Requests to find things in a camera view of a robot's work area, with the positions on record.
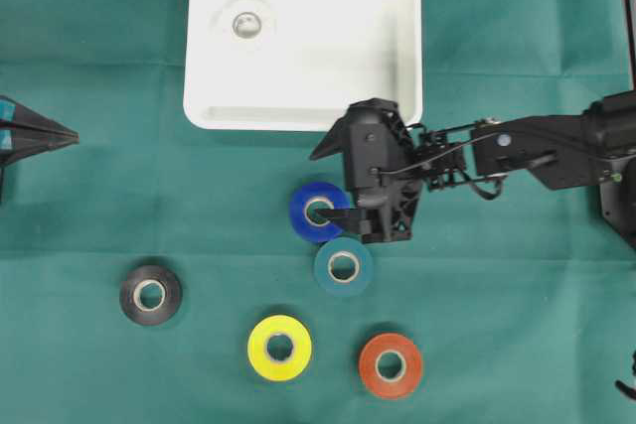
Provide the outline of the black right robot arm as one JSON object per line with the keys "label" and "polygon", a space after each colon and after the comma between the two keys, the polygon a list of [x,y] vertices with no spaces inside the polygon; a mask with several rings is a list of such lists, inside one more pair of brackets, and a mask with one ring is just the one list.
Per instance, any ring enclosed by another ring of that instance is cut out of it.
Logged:
{"label": "black right robot arm", "polygon": [[605,96],[577,115],[482,119],[463,128],[469,139],[452,142],[450,128],[405,125],[394,101],[351,104],[310,157],[341,155],[353,198],[342,205],[328,200],[313,217],[365,243],[409,240],[423,190],[467,186],[493,201],[510,173],[526,170],[553,191],[598,188],[603,218],[629,245],[635,243],[633,90]]}

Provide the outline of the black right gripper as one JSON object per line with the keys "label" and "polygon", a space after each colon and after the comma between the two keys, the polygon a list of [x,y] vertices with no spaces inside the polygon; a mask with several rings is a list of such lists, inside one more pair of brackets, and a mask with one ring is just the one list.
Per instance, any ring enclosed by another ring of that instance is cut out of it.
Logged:
{"label": "black right gripper", "polygon": [[352,104],[309,156],[310,161],[343,154],[350,209],[316,213],[363,241],[406,241],[422,192],[411,171],[414,144],[390,100],[372,98]]}

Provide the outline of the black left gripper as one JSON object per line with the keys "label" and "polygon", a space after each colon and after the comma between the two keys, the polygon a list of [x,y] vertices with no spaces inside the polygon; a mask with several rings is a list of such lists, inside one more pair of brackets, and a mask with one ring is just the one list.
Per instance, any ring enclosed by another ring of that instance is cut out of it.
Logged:
{"label": "black left gripper", "polygon": [[79,143],[79,135],[72,129],[43,116],[16,100],[1,96],[1,125],[59,136],[19,137],[1,135],[0,203],[4,196],[5,167],[22,159],[59,150]]}

